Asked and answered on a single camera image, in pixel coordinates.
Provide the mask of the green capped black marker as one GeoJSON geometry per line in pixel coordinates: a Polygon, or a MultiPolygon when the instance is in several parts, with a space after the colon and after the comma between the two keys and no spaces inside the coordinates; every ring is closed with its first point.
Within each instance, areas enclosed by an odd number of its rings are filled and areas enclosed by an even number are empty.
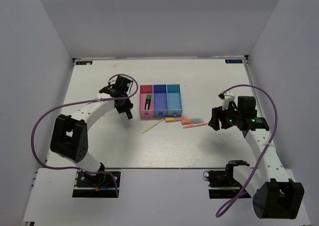
{"type": "Polygon", "coordinates": [[[146,95],[146,99],[145,99],[145,110],[149,110],[150,106],[151,106],[151,101],[152,101],[152,95],[151,94],[147,94],[146,95]]]}

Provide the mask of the orange capped clear highlighter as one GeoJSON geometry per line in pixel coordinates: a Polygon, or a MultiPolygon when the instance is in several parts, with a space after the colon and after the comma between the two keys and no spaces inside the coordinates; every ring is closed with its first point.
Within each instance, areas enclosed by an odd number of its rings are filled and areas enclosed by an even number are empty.
{"type": "Polygon", "coordinates": [[[204,120],[202,118],[185,118],[185,119],[182,119],[181,124],[190,125],[190,124],[200,124],[203,122],[204,120]]]}

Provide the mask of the red pink gel pen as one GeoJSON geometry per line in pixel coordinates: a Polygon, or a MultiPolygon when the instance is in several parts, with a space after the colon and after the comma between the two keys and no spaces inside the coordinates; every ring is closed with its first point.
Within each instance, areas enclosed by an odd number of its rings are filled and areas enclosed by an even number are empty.
{"type": "Polygon", "coordinates": [[[185,125],[185,126],[183,126],[183,129],[190,129],[190,128],[201,127],[201,126],[208,126],[208,123],[198,123],[198,124],[185,125]]]}

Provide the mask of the yellow thin pen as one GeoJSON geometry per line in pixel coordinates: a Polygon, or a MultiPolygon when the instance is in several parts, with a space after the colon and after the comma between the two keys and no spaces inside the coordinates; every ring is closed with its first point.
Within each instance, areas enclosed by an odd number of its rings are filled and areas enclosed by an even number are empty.
{"type": "Polygon", "coordinates": [[[157,122],[155,122],[154,124],[152,124],[151,126],[149,126],[148,128],[146,128],[142,134],[146,133],[147,131],[149,131],[150,129],[154,128],[155,126],[157,126],[159,123],[163,122],[165,119],[162,118],[160,120],[158,120],[157,122]]]}

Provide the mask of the orange capped pink highlighter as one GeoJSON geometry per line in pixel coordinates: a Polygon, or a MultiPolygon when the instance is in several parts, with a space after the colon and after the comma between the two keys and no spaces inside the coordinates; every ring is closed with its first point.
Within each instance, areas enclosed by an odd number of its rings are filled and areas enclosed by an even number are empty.
{"type": "Polygon", "coordinates": [[[175,116],[175,117],[165,117],[166,123],[172,123],[172,122],[181,122],[182,120],[187,119],[185,116],[175,116]]]}

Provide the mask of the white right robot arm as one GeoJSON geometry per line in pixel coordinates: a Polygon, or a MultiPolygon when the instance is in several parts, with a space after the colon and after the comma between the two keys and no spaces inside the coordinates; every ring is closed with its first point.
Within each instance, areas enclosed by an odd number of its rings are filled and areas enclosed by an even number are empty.
{"type": "Polygon", "coordinates": [[[255,215],[260,219],[294,220],[305,193],[301,183],[285,171],[265,118],[257,116],[253,96],[235,96],[230,91],[219,94],[222,106],[212,109],[208,125],[215,131],[237,127],[249,144],[256,165],[245,160],[229,161],[223,171],[208,170],[203,176],[212,188],[238,187],[235,194],[251,196],[255,215]]]}

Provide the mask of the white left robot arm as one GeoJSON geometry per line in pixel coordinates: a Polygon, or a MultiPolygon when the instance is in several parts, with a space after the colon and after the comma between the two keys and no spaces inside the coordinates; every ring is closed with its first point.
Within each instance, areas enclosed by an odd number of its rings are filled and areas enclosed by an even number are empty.
{"type": "Polygon", "coordinates": [[[116,110],[133,118],[133,103],[129,93],[136,82],[125,74],[111,77],[115,82],[98,91],[96,98],[70,115],[59,115],[55,120],[50,150],[73,163],[88,174],[88,180],[96,186],[105,181],[104,165],[89,153],[88,131],[105,114],[116,110]]]}

